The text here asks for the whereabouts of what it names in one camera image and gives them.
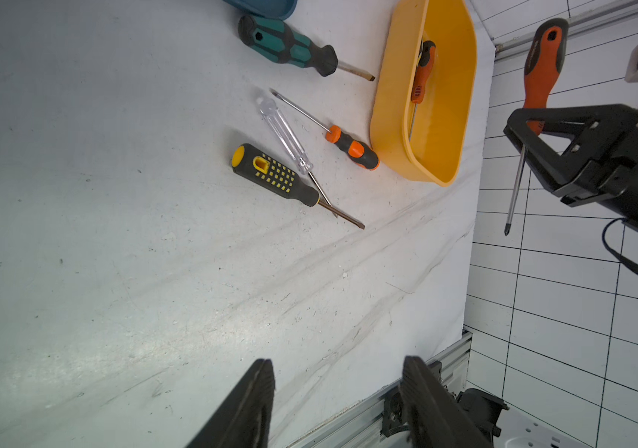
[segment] orange and black screwdriver handle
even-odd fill
[[[344,133],[337,125],[329,128],[329,132],[326,133],[326,139],[344,151],[355,164],[372,171],[378,168],[377,153],[363,141],[354,140],[352,136]]]
[[[523,85],[526,88],[524,109],[546,108],[548,95],[556,85],[566,58],[567,38],[568,21],[565,19],[550,19],[539,26],[523,67]],[[528,122],[536,135],[543,131],[543,124],[542,121]]]
[[[421,58],[419,58],[419,64],[416,67],[416,74],[414,74],[414,85],[411,90],[412,103],[421,104],[424,100],[426,81],[429,80],[429,75],[431,75],[435,61],[436,44],[430,40],[424,41],[421,47]]]

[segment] yellow plastic bin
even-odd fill
[[[436,62],[423,103],[411,89],[424,40],[436,44]],[[402,0],[388,30],[371,116],[371,144],[383,163],[411,181],[449,186],[461,161],[476,74],[476,35],[462,0]]]

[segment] screwdriver in bin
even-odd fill
[[[319,48],[304,34],[299,34],[281,20],[244,15],[239,19],[239,38],[265,58],[278,64],[287,62],[299,68],[314,67],[319,75],[329,76],[337,68],[374,81],[372,74],[352,67],[336,57],[331,45]]]
[[[294,171],[249,143],[245,143],[234,151],[232,170],[282,198],[296,199],[309,207],[319,204],[358,228],[366,227],[361,221],[326,203],[319,193],[302,182]]]
[[[279,141],[282,142],[282,146],[287,150],[287,154],[289,154],[289,157],[294,161],[299,172],[309,176],[312,182],[314,182],[314,185],[316,185],[317,190],[319,190],[322,199],[331,205],[331,201],[329,201],[326,193],[324,193],[324,190],[312,173],[314,164],[309,161],[307,153],[304,151],[302,144],[299,143],[299,139],[297,139],[294,131],[290,128],[287,119],[284,118],[284,114],[282,114],[277,107],[277,103],[275,103],[273,99],[265,96],[260,97],[257,102],[260,105],[261,116],[269,124],[270,128],[275,131]]]
[[[526,56],[526,65],[523,67],[523,86],[526,89],[526,101],[523,109],[545,109],[548,103],[548,95],[558,81],[558,76],[563,68],[566,57],[566,39],[568,38],[568,21],[565,19],[550,19],[542,23],[530,46]],[[528,125],[537,136],[543,131],[542,121],[529,121]],[[526,145],[521,148],[521,157],[518,158],[518,171],[513,182],[511,203],[508,206],[508,216],[505,220],[503,234],[508,236],[511,231],[515,201],[518,198],[518,189],[523,177],[523,166],[526,164]]]
[[[363,166],[368,170],[373,171],[377,169],[379,164],[378,155],[374,152],[373,149],[369,147],[369,145],[362,141],[354,140],[352,136],[344,133],[337,125],[334,125],[331,128],[327,128],[325,124],[314,118],[309,112],[300,108],[296,103],[286,98],[278,91],[270,89],[270,92],[281,101],[284,101],[288,105],[295,108],[297,111],[301,112],[304,116],[306,116],[306,118],[309,118],[311,121],[314,121],[316,124],[324,128],[324,130],[326,131],[326,139],[329,140],[331,143],[334,143],[339,149],[345,152],[352,162],[357,165]]]
[[[436,44],[430,40],[424,41],[424,43],[421,44],[419,64],[416,67],[416,73],[414,74],[414,85],[411,89],[411,102],[414,104],[414,113],[411,117],[409,140],[411,140],[411,134],[414,131],[416,109],[419,107],[419,104],[423,103],[424,101],[424,95],[426,94],[426,82],[429,80],[429,75],[431,75],[431,71],[434,69],[435,61]]]

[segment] teal and black screwdriver handle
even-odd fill
[[[329,76],[339,64],[334,47],[319,48],[281,20],[244,15],[239,19],[239,38],[248,47],[278,64],[314,67],[319,75]]]
[[[319,202],[319,192],[302,182],[292,170],[277,159],[245,143],[234,151],[232,170],[255,184],[286,199],[296,199],[309,207]]]

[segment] orange screwdriver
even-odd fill
[[[568,21],[565,19],[550,19],[541,24],[533,37],[526,65],[523,67],[523,86],[526,89],[524,109],[545,109],[548,95],[561,74],[563,61],[566,57],[566,39],[568,38]],[[542,121],[529,121],[530,130],[536,135],[543,131]],[[523,166],[526,163],[526,145],[521,148],[518,159],[518,172],[515,174],[511,204],[508,206],[508,217],[503,234],[508,236],[511,231],[513,210],[518,198],[518,187],[523,177]]]
[[[416,67],[414,74],[414,85],[411,89],[411,102],[414,104],[414,114],[411,117],[411,128],[409,129],[409,140],[414,131],[414,120],[416,119],[416,109],[424,101],[426,94],[426,82],[429,80],[431,70],[434,68],[436,61],[436,44],[427,40],[421,45],[421,54],[419,55],[419,65]]]
[[[378,155],[374,152],[373,149],[369,148],[369,145],[362,141],[354,140],[352,136],[343,132],[337,125],[334,125],[331,128],[327,128],[324,123],[314,118],[309,112],[300,108],[296,103],[291,101],[289,98],[284,97],[278,91],[270,89],[270,92],[281,101],[284,101],[288,105],[295,108],[297,111],[301,112],[302,115],[304,115],[306,118],[309,118],[311,121],[314,121],[319,126],[324,128],[324,130],[326,131],[326,139],[329,140],[331,143],[334,143],[339,149],[345,152],[353,163],[359,166],[363,166],[370,171],[378,168]]]

